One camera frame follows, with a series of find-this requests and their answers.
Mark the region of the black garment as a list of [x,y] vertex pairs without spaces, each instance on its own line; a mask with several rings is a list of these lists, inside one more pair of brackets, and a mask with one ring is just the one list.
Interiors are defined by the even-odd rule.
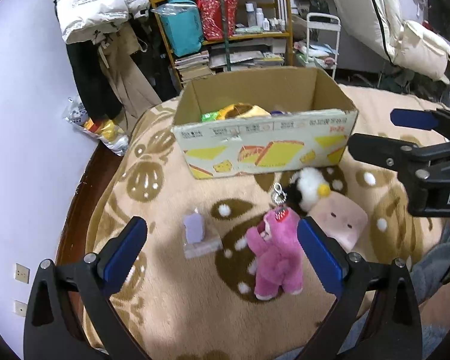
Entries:
[[122,103],[101,70],[98,47],[91,41],[66,44],[74,82],[88,116],[95,122],[115,119]]

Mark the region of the dark blue plush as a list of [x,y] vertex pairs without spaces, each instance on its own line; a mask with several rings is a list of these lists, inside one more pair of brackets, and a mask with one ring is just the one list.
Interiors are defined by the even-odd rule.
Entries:
[[288,116],[291,115],[291,112],[288,111],[271,111],[270,115],[271,116]]

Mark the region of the red patterned bag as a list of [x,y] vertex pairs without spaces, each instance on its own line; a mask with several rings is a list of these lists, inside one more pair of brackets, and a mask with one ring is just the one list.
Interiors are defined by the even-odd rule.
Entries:
[[[236,12],[239,0],[224,0],[224,11],[227,21],[227,32],[231,37],[236,27]],[[202,33],[207,41],[222,41],[224,28],[222,22],[221,0],[196,0]]]

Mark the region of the purple toy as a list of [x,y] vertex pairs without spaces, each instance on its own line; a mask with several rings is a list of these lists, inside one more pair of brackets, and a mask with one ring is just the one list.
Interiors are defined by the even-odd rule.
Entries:
[[182,223],[185,258],[199,258],[223,248],[221,236],[208,225],[206,217],[197,208],[187,213]]

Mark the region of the stack of books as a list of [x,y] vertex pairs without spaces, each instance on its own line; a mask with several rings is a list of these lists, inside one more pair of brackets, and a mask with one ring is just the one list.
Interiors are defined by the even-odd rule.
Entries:
[[180,83],[183,86],[192,80],[201,79],[203,77],[208,77],[215,74],[209,66],[208,50],[177,58],[175,60],[175,69],[178,72]]

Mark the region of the teal bag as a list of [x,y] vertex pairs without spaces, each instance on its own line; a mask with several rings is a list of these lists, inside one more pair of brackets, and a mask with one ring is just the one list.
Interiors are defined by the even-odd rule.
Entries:
[[183,57],[197,53],[204,40],[201,17],[192,0],[169,0],[153,9],[164,28],[173,53]]

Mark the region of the black white penguin plush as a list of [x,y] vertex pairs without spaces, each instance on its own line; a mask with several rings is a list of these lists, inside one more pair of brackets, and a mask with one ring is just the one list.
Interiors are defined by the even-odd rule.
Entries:
[[291,176],[285,192],[289,205],[308,213],[321,198],[329,196],[331,188],[319,169],[306,166]]

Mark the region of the yellow hat plush doll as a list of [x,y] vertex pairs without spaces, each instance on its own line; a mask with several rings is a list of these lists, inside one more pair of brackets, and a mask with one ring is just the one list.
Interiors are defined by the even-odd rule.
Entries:
[[224,107],[217,113],[217,120],[236,119],[236,118],[252,118],[269,116],[270,113],[260,106],[250,105],[247,103],[237,103]]

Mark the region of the pink plush bear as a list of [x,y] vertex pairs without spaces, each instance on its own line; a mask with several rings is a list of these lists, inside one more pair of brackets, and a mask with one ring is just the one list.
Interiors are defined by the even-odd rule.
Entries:
[[300,216],[282,205],[267,211],[257,226],[245,233],[257,262],[254,295],[260,301],[276,297],[280,290],[297,295],[303,290],[304,252],[297,239]]

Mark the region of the lower wall socket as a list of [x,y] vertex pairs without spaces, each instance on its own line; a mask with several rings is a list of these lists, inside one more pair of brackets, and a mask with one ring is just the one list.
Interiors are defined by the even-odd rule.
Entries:
[[13,301],[13,312],[20,316],[25,318],[26,317],[26,311],[27,311],[27,304],[18,300]]

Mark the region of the cardboard box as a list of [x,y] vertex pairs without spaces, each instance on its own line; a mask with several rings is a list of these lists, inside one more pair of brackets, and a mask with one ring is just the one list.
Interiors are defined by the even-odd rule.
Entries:
[[[292,114],[201,122],[237,103]],[[188,83],[172,132],[193,176],[204,180],[336,165],[358,116],[322,69],[254,68]]]

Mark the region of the pink square pig plush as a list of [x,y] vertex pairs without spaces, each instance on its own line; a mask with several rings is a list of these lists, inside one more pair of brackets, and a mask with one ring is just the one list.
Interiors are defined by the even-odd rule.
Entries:
[[360,205],[334,191],[319,199],[308,215],[347,253],[353,250],[368,224],[368,215]]

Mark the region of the wooden shelf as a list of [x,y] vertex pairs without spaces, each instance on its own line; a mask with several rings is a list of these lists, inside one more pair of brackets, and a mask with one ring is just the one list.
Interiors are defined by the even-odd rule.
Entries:
[[[151,10],[169,0],[150,0]],[[290,0],[239,0],[235,17],[235,32],[230,37],[221,0],[223,40],[202,42],[201,49],[209,51],[209,66],[216,73],[246,68],[289,65],[293,61],[293,30],[290,20]],[[161,33],[172,74],[180,83],[175,69],[177,57],[165,34],[157,13],[158,29]]]

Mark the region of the white puffer jacket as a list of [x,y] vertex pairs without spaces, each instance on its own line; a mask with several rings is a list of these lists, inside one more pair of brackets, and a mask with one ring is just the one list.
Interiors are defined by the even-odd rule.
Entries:
[[97,43],[131,18],[147,16],[149,0],[55,0],[61,37],[70,45]]

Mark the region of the green tissue pack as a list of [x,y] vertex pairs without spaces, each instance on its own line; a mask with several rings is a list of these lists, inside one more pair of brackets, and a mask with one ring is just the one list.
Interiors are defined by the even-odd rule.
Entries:
[[224,114],[221,111],[213,111],[209,113],[204,113],[201,115],[201,122],[209,122],[209,121],[215,121],[215,120],[222,120],[224,119]]

